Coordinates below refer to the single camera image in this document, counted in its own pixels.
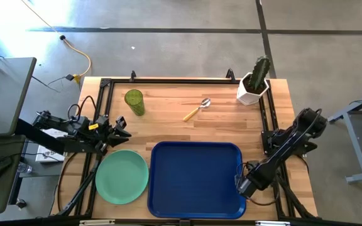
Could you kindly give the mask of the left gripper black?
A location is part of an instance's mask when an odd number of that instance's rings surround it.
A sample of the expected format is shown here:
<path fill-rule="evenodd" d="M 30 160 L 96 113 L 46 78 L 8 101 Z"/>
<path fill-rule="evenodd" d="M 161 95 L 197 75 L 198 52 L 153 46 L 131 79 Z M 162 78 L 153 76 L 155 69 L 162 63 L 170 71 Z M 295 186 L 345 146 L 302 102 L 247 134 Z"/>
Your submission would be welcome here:
<path fill-rule="evenodd" d="M 126 131 L 116 133 L 116 129 L 124 129 L 126 127 L 126 121 L 123 116 L 118 116 L 114 125 L 109 123 L 109 118 L 106 116 L 99 116 L 96 122 L 99 126 L 96 132 L 97 143 L 106 143 L 111 147 L 115 147 L 129 141 L 129 138 L 131 137 L 130 133 Z"/>

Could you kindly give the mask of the green faceted plastic cup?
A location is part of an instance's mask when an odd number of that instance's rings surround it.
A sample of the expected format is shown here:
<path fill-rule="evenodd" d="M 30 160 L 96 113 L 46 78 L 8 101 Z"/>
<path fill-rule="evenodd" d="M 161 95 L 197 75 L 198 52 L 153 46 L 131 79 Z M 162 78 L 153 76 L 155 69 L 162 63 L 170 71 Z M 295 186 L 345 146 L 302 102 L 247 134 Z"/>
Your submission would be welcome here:
<path fill-rule="evenodd" d="M 137 116 L 142 116 L 145 114 L 145 105 L 141 91 L 136 89 L 129 90 L 125 94 L 124 100 Z"/>

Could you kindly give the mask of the mint green plate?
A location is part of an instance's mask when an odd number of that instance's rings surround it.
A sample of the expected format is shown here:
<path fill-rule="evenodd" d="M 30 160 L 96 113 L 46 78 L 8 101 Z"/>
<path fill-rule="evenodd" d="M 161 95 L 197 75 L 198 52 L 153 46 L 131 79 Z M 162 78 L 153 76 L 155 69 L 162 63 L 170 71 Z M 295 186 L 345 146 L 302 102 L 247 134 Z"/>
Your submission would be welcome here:
<path fill-rule="evenodd" d="M 106 156 L 100 164 L 95 182 L 98 194 L 107 202 L 125 205 L 145 190 L 149 169 L 137 152 L 119 150 Z"/>

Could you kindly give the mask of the yellow-handled metal spoon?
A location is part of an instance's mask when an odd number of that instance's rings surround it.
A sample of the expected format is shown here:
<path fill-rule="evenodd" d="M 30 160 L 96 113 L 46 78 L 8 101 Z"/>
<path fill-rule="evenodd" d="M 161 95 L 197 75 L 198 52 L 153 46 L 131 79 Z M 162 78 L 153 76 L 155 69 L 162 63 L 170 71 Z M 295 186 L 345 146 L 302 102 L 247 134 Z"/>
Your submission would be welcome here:
<path fill-rule="evenodd" d="M 207 108 L 209 107 L 211 104 L 211 99 L 210 98 L 205 98 L 201 103 L 200 106 L 198 106 L 198 108 L 194 109 L 192 112 L 190 112 L 188 115 L 186 115 L 183 118 L 183 121 L 186 122 L 188 121 L 192 116 L 194 116 L 200 109 L 202 108 Z"/>

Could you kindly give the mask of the blue plastic tray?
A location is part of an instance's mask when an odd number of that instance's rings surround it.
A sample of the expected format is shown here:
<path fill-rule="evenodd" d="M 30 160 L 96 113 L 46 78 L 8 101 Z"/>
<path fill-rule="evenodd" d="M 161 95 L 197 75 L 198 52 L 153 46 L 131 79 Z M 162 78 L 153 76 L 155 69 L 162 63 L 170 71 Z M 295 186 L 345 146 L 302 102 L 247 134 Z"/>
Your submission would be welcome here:
<path fill-rule="evenodd" d="M 233 143 L 157 143 L 150 159 L 150 213 L 159 218 L 240 218 L 246 200 L 234 178 L 241 164 L 241 150 Z"/>

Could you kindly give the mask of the white cardboard box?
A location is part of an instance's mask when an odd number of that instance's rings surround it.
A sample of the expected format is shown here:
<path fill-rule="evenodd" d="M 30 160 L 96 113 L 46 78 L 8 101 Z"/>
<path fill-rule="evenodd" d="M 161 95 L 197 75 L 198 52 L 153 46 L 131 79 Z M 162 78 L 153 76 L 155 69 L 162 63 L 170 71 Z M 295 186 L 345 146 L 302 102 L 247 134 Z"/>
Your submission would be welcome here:
<path fill-rule="evenodd" d="M 43 129 L 42 131 L 55 138 L 67 135 L 66 132 L 58 131 L 56 129 Z M 61 154 L 55 153 L 44 146 L 39 146 L 35 161 L 39 163 L 52 163 L 63 162 L 64 159 L 65 157 Z"/>

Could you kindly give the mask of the white hexagonal plant pot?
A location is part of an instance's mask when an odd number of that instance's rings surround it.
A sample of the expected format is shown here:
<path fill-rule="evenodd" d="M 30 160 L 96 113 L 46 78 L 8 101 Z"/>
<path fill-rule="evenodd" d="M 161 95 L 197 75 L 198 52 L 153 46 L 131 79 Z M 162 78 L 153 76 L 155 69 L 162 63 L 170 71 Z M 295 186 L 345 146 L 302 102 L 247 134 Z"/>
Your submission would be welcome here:
<path fill-rule="evenodd" d="M 259 102 L 259 99 L 269 89 L 269 84 L 268 84 L 267 80 L 265 80 L 264 87 L 260 88 L 259 94 L 248 92 L 243 85 L 243 81 L 246 79 L 249 79 L 251 77 L 251 74 L 252 74 L 251 72 L 248 72 L 239 82 L 236 99 L 244 105 L 251 105 L 251 104 L 255 104 L 255 103 Z"/>

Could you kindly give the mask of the clear water bottle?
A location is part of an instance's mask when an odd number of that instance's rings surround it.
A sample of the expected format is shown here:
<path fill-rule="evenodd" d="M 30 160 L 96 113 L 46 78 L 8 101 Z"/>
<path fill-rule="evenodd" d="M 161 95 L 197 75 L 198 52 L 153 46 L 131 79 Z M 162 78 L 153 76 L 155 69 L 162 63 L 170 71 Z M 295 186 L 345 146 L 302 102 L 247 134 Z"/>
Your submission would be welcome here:
<path fill-rule="evenodd" d="M 32 166 L 30 166 L 26 163 L 23 163 L 23 162 L 19 162 L 18 168 L 17 168 L 18 173 L 30 174 L 30 173 L 32 173 L 32 171 L 33 171 Z"/>

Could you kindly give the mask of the green cactus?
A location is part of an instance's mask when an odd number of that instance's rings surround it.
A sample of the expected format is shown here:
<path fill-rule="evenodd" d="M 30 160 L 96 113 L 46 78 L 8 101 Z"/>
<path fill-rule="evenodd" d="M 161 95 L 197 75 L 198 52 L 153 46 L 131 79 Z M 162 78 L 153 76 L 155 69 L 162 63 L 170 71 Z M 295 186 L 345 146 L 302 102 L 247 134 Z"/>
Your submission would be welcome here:
<path fill-rule="evenodd" d="M 270 65 L 270 59 L 266 55 L 260 56 L 257 59 L 248 82 L 248 87 L 251 90 L 259 91 L 259 89 L 262 88 L 265 77 L 270 69 Z"/>

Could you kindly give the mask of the grey desk top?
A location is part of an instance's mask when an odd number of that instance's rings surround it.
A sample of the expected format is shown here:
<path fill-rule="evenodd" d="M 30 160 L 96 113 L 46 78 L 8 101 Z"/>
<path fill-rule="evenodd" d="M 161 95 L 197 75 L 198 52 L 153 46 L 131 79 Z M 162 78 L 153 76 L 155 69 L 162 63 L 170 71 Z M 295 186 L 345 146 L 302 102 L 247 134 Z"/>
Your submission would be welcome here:
<path fill-rule="evenodd" d="M 35 57 L 0 58 L 0 136 L 14 134 L 35 66 Z"/>

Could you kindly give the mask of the black aluminium table frame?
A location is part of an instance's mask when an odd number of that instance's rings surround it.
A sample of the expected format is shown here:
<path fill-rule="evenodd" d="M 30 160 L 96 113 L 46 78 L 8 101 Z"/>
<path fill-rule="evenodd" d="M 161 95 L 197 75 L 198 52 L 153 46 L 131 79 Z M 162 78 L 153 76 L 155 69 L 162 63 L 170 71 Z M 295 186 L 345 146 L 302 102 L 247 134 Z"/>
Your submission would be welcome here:
<path fill-rule="evenodd" d="M 100 113 L 105 113 L 109 89 L 113 88 L 110 121 L 114 123 L 117 116 L 124 116 L 127 122 L 126 130 L 132 134 L 130 140 L 115 148 L 109 148 L 108 154 L 119 149 L 130 149 L 144 157 L 150 165 L 152 148 L 160 141 L 212 141 L 230 142 L 241 150 L 243 161 L 261 160 L 263 154 L 261 131 L 263 111 L 260 104 L 243 105 L 236 100 L 238 83 L 231 83 L 231 78 L 135 78 L 130 83 L 124 77 L 86 77 L 79 97 L 81 103 L 85 97 L 98 99 L 100 84 L 111 82 L 103 88 L 102 107 Z M 280 129 L 286 129 L 295 118 L 292 100 L 286 79 L 269 79 L 273 96 L 274 113 L 270 111 L 267 93 L 263 96 L 266 122 L 273 130 L 273 121 L 277 120 Z M 124 95 L 130 89 L 142 91 L 146 114 L 136 116 L 124 102 Z M 194 110 L 204 98 L 211 98 L 212 103 L 207 109 L 202 109 L 189 121 L 183 118 Z M 77 191 L 82 179 L 82 171 L 86 155 L 74 157 L 64 172 L 59 189 L 60 203 L 63 208 Z M 309 174 L 304 162 L 292 156 L 286 162 L 290 186 L 305 208 L 317 216 Z M 148 189 L 135 201 L 125 205 L 114 205 L 106 202 L 96 192 L 92 219 L 115 219 L 161 221 L 165 218 L 153 216 L 147 206 Z M 275 204 L 261 207 L 251 202 L 242 220 L 276 220 Z"/>

